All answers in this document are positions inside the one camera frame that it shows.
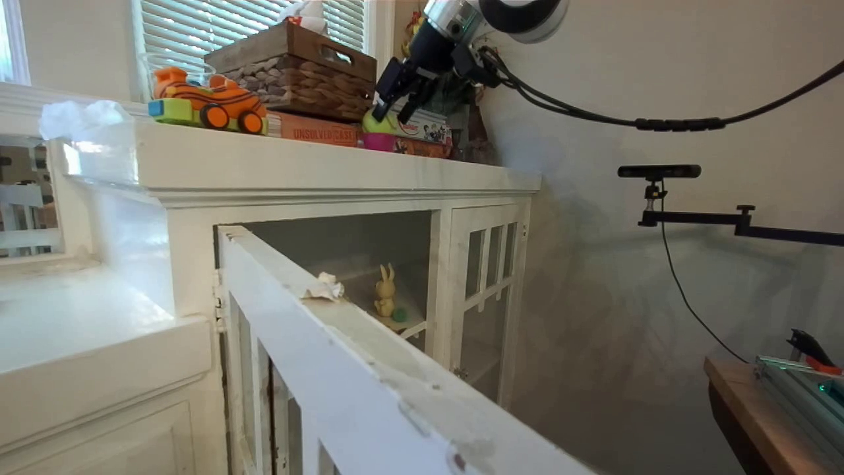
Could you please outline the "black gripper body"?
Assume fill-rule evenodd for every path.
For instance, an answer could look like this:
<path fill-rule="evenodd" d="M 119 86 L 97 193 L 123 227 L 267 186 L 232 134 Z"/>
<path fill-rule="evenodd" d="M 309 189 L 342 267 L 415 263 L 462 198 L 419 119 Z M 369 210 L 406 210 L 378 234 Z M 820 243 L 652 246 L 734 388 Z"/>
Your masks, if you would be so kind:
<path fill-rule="evenodd" d="M 392 58 L 382 70 L 382 103 L 424 94 L 446 74 L 470 85 L 493 81 L 493 69 L 470 50 L 466 40 L 444 33 L 429 20 L 423 20 L 406 54 Z"/>

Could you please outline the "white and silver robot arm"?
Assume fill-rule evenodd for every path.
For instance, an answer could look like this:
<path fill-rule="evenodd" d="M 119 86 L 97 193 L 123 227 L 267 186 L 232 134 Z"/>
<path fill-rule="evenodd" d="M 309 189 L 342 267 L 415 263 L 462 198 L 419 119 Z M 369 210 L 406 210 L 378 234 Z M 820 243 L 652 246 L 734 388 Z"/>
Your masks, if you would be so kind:
<path fill-rule="evenodd" d="M 403 101 L 399 122 L 432 97 L 444 79 L 495 86 L 495 65 L 474 48 L 481 25 L 518 41 L 540 41 L 553 33 L 570 0 L 427 0 L 423 20 L 402 58 L 391 58 L 375 85 L 371 119 L 382 122 Z"/>

